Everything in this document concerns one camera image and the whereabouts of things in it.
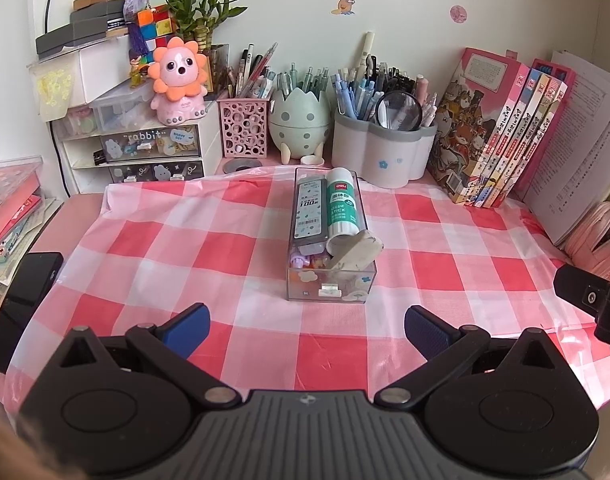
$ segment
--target green leaves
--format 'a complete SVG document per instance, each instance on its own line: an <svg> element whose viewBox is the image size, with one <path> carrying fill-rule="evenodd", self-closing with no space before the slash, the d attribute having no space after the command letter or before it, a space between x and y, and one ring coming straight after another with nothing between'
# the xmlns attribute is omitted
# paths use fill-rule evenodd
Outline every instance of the green leaves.
<svg viewBox="0 0 610 480"><path fill-rule="evenodd" d="M239 0L167 0L166 3L183 36L187 37L197 27L207 27L211 32L228 18L245 12L247 7L231 7L237 1ZM197 12L200 14L198 18L195 17Z"/></svg>
<svg viewBox="0 0 610 480"><path fill-rule="evenodd" d="M227 13L227 17L228 18L236 17L239 14L242 14L243 12L245 12L246 10L247 10L247 7L233 7L232 9L229 9L229 12Z"/></svg>

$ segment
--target lion toy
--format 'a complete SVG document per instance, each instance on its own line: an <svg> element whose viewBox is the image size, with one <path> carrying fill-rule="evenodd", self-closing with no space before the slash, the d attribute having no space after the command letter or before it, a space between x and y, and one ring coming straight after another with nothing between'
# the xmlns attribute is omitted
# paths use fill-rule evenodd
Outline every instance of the lion toy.
<svg viewBox="0 0 610 480"><path fill-rule="evenodd" d="M205 115L203 83L208 75L203 67L207 57L198 54L198 43L174 37L167 46L154 50L154 63L147 74L154 80L151 109L163 124L179 124Z"/></svg>

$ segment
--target pink pen holder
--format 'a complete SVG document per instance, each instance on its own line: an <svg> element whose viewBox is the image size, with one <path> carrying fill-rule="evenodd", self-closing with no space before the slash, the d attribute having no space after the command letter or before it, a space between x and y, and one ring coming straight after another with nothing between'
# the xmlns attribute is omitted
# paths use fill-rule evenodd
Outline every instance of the pink pen holder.
<svg viewBox="0 0 610 480"><path fill-rule="evenodd" d="M268 99L219 99L223 154L227 158L267 157Z"/></svg>

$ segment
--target screw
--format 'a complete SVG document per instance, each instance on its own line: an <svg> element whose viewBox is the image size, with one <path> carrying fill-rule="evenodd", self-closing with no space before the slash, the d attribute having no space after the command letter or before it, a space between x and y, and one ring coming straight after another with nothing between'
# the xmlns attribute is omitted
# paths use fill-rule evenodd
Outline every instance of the screw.
<svg viewBox="0 0 610 480"><path fill-rule="evenodd" d="M227 386L215 386L205 392L205 400L214 404L227 404L236 399L236 392Z"/></svg>
<svg viewBox="0 0 610 480"><path fill-rule="evenodd" d="M405 404L412 398L412 394L405 388L385 388L381 392L381 400L388 404Z"/></svg>

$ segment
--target pink checkered tablecloth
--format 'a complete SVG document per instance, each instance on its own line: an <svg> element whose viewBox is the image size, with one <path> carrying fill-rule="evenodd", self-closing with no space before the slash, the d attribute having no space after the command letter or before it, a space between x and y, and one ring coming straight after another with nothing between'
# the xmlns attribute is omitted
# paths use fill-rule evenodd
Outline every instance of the pink checkered tablecloth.
<svg viewBox="0 0 610 480"><path fill-rule="evenodd" d="M109 186L0 375L15 413L75 325L123 334L200 301L211 332L190 357L239 389L360 388L369 396L423 363L403 315L421 304L458 327L550 333L595 405L610 399L610 347L592 319L554 294L563 255L522 203L454 205L431 180L383 190L361 182L369 228L386 249L367 304L285 300L294 167L190 182Z"/></svg>

